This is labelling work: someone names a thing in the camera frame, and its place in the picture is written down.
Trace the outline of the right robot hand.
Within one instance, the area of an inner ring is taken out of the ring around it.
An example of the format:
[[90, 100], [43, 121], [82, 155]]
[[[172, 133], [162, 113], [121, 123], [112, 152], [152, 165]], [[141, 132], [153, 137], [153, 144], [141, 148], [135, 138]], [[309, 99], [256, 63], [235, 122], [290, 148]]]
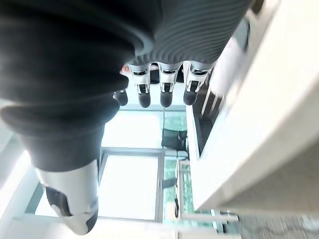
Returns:
[[123, 102], [128, 66], [140, 104], [150, 105], [150, 65], [161, 105], [190, 62], [183, 100], [196, 102], [208, 72], [251, 0], [3, 0], [0, 97], [3, 122], [28, 151], [48, 202], [82, 236], [98, 218], [105, 124]]

